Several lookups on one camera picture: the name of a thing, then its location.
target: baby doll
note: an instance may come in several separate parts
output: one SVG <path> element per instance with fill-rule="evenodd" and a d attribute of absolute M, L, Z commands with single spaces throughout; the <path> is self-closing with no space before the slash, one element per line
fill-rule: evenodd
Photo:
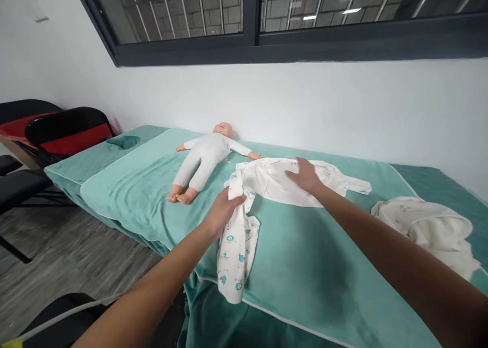
<path fill-rule="evenodd" d="M 186 205 L 190 204 L 198 192 L 203 189 L 214 168 L 227 157 L 230 151 L 248 156 L 252 160 L 261 158 L 261 155 L 252 152 L 250 149 L 233 140 L 232 127 L 229 123 L 225 122 L 217 124 L 213 129 L 213 133 L 185 142 L 176 147 L 176 150 L 191 151 L 183 161 L 183 164 L 181 164 L 178 174 L 174 178 L 171 193 L 166 197 L 166 200 L 173 203 L 179 201 Z M 199 162 L 201 162 L 200 166 L 190 180 L 190 176 Z M 183 192 L 183 188 L 188 184 L 188 180 L 190 180 L 188 190 L 185 194 L 182 194 L 181 192 Z"/>

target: human hand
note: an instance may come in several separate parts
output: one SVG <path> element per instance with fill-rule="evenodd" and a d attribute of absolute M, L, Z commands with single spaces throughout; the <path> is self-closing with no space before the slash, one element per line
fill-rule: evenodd
<path fill-rule="evenodd" d="M 251 160 L 259 160 L 260 158 L 263 158 L 260 154 L 254 153 L 254 152 L 249 152 L 248 157 Z"/>
<path fill-rule="evenodd" d="M 210 211 L 202 222 L 204 227 L 207 227 L 213 235 L 214 241 L 217 240 L 222 234 L 222 229 L 229 222 L 230 217 L 234 213 L 234 209 L 240 206 L 246 200 L 245 195 L 238 196 L 232 200 L 228 199 L 229 187 L 217 195 L 217 198 L 213 201 Z"/>
<path fill-rule="evenodd" d="M 298 173 L 286 170 L 285 174 L 304 191 L 314 195 L 323 184 L 315 173 L 315 166 L 304 158 L 297 157 Z"/>

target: white baby garment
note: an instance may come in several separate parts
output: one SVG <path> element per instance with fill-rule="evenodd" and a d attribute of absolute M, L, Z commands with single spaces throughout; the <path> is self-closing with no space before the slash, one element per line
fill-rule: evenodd
<path fill-rule="evenodd" d="M 351 190 L 361 194 L 371 192 L 371 184 L 345 176 L 334 165 L 324 161 L 310 161 L 320 181 L 336 193 L 346 196 Z M 311 194 L 302 190 L 285 174 L 298 173 L 298 162 L 286 158 L 263 158 L 238 164 L 243 169 L 242 182 L 263 198 L 301 207 L 323 207 Z"/>
<path fill-rule="evenodd" d="M 235 151 L 243 156 L 247 156 L 251 152 L 250 149 L 220 133 L 210 133 L 185 142 L 184 145 L 190 152 L 181 164 L 173 184 L 185 187 L 200 163 L 198 170 L 190 180 L 190 188 L 198 192 L 205 187 L 215 167 L 227 157 L 230 151 Z"/>
<path fill-rule="evenodd" d="M 229 303 L 238 304 L 242 301 L 244 284 L 253 265 L 259 236 L 259 221 L 254 216 L 246 215 L 251 209 L 255 194 L 250 188 L 242 185 L 242 170 L 237 169 L 233 172 L 224 186 L 229 186 L 229 199 L 242 194 L 247 196 L 244 204 L 234 210 L 225 225 L 217 255 L 219 292 Z"/>
<path fill-rule="evenodd" d="M 479 268 L 471 245 L 465 238 L 472 232 L 469 220 L 452 209 L 415 197 L 398 197 L 379 201 L 371 214 L 404 234 L 442 261 L 464 279 L 469 280 Z"/>

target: window glass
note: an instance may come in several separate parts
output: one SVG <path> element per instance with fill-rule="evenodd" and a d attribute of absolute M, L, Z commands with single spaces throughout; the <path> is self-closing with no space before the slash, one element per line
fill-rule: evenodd
<path fill-rule="evenodd" d="M 99 0 L 119 44 L 242 32 L 241 0 Z"/>
<path fill-rule="evenodd" d="M 487 10 L 488 0 L 262 0 L 260 30 L 273 32 Z"/>

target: massage table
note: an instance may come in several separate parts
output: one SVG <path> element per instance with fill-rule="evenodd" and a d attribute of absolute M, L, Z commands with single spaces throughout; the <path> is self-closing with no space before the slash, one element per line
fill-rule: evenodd
<path fill-rule="evenodd" d="M 203 219 L 233 166 L 247 161 L 243 156 L 229 155 L 229 161 L 216 168 L 193 204 L 169 204 L 164 196 L 186 155 L 176 153 L 174 147 L 200 135 L 142 126 L 111 139 L 112 143 L 100 143 L 53 164 L 45 172 L 74 203 L 164 256 Z M 488 241 L 488 207 L 438 169 L 244 144 L 265 157 L 324 160 L 346 175 L 371 182 L 372 194 L 347 194 L 349 200 L 368 212 L 376 201 L 401 195 L 418 195 L 452 208 L 473 223 L 474 230 L 467 241 L 481 265 L 488 264 L 484 248 Z M 439 346 L 415 312 L 382 279 L 328 213 L 317 210 L 282 205 L 257 196 L 250 214 L 254 211 L 261 221 L 260 239 L 243 303 L 231 305 L 218 292 L 215 276 L 218 245 L 214 244 L 185 283 L 187 318 L 178 344 Z M 274 219 L 282 224 L 273 224 Z M 309 245 L 309 250 L 327 250 L 327 259 L 310 264 L 314 260 L 310 256 L 276 254 L 280 247 L 293 253 L 294 243 L 299 247 L 301 242 Z M 276 269 L 289 286 L 263 283 L 260 276 L 270 271 L 266 268 Z M 488 277 L 483 269 L 475 272 L 471 283 L 488 294 Z M 292 293 L 293 299 L 286 298 Z"/>

